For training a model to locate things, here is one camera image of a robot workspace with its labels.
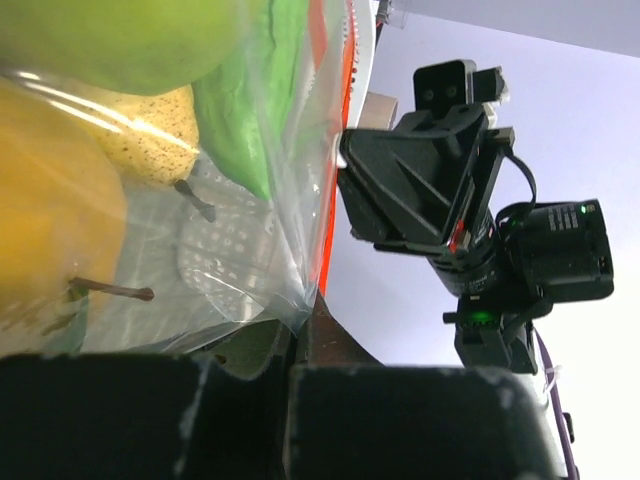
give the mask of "yellow pear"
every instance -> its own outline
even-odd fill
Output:
[[[113,281],[127,202],[98,144],[0,78],[0,356],[38,350],[69,311],[70,282]],[[108,298],[89,295],[91,314]]]
[[[69,113],[128,179],[171,186],[191,172],[198,156],[198,125],[190,85],[148,97],[73,80],[22,83]]]

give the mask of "green led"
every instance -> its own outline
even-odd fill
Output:
[[[471,320],[474,323],[491,323],[494,321],[494,316],[490,312],[474,312],[471,315]]]

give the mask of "fruit stem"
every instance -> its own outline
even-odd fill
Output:
[[[198,198],[196,194],[193,193],[193,190],[191,190],[191,186],[189,186],[186,181],[178,180],[173,184],[173,188],[176,190],[176,192],[186,198],[191,203],[191,205],[193,205],[193,207],[198,210],[200,215],[202,215],[202,217],[207,222],[213,223],[216,221],[215,206],[200,200],[200,198]]]
[[[118,297],[135,298],[142,300],[143,302],[150,302],[155,297],[155,293],[150,288],[126,288],[116,287],[115,285],[109,285],[107,283],[95,282],[93,280],[87,280],[86,278],[76,277],[69,282],[71,287],[86,288],[94,292],[108,293],[109,295],[116,295]]]

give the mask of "white wall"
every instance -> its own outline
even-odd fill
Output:
[[[583,480],[634,478],[640,427],[635,393],[640,314],[640,59],[557,44],[422,16],[386,29],[371,90],[413,107],[411,77],[423,65],[455,58],[502,65],[511,102],[498,111],[513,125],[515,151],[537,178],[539,200],[599,198],[614,257],[616,292],[604,301],[556,307],[537,322],[556,363],[563,406],[574,416],[574,454]],[[505,165],[494,194],[501,205],[528,199]],[[455,308],[426,260],[376,253],[349,236],[337,216],[329,279],[332,313],[388,364],[458,364]]]
[[[637,0],[413,0],[410,11],[640,57]]]

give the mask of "ziplock bag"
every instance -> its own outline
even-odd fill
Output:
[[[311,312],[344,0],[0,7],[0,355],[187,351]]]

